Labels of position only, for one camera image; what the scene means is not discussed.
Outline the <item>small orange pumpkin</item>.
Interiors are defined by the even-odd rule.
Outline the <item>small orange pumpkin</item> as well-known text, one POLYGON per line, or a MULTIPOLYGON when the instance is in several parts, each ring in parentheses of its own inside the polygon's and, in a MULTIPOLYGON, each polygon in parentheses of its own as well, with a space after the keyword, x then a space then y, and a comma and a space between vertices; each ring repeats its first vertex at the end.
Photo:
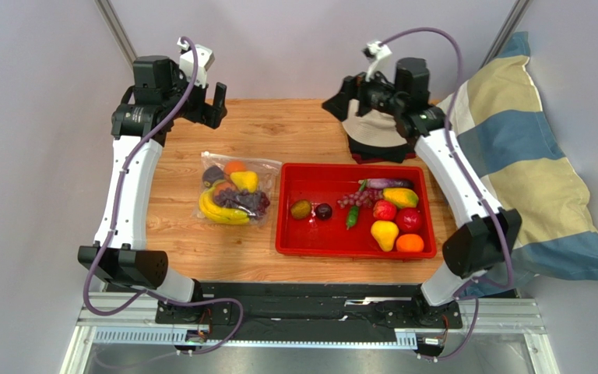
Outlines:
POLYGON ((225 192, 226 194, 232 194, 238 192, 238 188, 229 181, 217 183, 213 187, 213 196, 216 197, 220 193, 225 192))

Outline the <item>yellow lemon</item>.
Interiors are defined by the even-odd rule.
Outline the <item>yellow lemon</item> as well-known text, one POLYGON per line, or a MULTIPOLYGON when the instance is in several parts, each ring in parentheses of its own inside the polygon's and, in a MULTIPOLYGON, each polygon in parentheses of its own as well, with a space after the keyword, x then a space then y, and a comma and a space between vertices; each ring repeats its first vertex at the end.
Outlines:
POLYGON ((230 174, 230 180, 240 191, 253 193, 259 187, 259 176, 254 171, 235 171, 230 174))

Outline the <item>clear dotted zip top bag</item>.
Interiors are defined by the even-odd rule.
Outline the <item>clear dotted zip top bag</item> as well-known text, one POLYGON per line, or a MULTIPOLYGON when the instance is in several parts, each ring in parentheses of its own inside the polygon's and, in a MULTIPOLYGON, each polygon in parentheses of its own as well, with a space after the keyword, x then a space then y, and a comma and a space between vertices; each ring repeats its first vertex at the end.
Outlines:
POLYGON ((200 192, 193 216, 213 224, 264 225, 283 165, 265 158, 203 151, 200 192))

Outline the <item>yellow banana bunch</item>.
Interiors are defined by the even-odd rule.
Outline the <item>yellow banana bunch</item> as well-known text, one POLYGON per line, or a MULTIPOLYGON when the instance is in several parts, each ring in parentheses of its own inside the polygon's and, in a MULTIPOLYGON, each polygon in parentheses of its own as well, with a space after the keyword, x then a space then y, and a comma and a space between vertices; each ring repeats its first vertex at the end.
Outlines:
POLYGON ((213 187, 202 191, 199 197, 199 210, 209 220, 218 224, 243 225, 250 217, 243 211, 217 206, 213 201, 213 187))

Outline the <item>dark purple grape bunch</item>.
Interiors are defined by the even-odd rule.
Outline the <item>dark purple grape bunch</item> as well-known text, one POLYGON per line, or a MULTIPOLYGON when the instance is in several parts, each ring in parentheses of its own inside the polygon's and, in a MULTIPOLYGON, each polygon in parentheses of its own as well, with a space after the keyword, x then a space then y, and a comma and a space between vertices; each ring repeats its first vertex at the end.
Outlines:
POLYGON ((260 220, 266 215, 270 206, 270 200, 265 192, 235 191, 232 188, 226 188, 219 192, 214 192, 213 201, 217 206, 223 208, 232 208, 245 212, 250 218, 260 220))

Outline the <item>yellow pear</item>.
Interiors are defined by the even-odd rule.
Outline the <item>yellow pear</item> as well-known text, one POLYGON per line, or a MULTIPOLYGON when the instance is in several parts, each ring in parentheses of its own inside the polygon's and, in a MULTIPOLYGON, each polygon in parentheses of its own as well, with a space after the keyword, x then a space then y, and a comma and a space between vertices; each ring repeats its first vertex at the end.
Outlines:
POLYGON ((392 221, 375 221, 371 226, 371 235, 383 252, 391 252, 399 235, 397 225, 392 221))

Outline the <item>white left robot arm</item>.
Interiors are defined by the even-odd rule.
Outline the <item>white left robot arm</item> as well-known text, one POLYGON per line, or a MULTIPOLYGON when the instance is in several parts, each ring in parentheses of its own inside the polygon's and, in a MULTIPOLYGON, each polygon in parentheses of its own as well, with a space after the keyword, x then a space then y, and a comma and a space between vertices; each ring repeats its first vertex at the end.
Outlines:
POLYGON ((149 250, 146 239, 153 175, 174 120, 184 118, 215 129, 227 113, 224 84, 218 83, 213 102, 206 102, 213 56, 202 48, 196 53, 184 52, 177 62, 160 55, 137 58, 132 64, 134 83, 111 116, 108 201, 93 244, 80 246, 77 256, 88 270, 83 303, 97 316, 118 314, 142 295, 165 305, 204 304, 199 282, 171 269, 167 253, 149 250), (94 278, 135 294, 119 307, 98 309, 90 300, 94 278))

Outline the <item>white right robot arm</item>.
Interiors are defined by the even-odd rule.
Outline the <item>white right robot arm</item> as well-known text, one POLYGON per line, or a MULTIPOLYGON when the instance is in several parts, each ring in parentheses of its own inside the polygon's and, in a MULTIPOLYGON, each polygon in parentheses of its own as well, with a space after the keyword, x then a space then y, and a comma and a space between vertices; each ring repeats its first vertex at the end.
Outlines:
POLYGON ((449 117, 428 101, 429 79, 424 59, 401 58, 393 81, 371 65, 367 72, 345 77, 338 93, 322 103, 341 122, 352 114, 351 101, 357 101, 356 116, 371 111, 391 116, 452 209, 458 229, 442 246, 444 262, 410 301, 410 315, 420 326, 439 321, 466 288, 498 264, 506 265, 512 282, 512 247, 522 225, 518 210, 506 210, 477 179, 449 117))

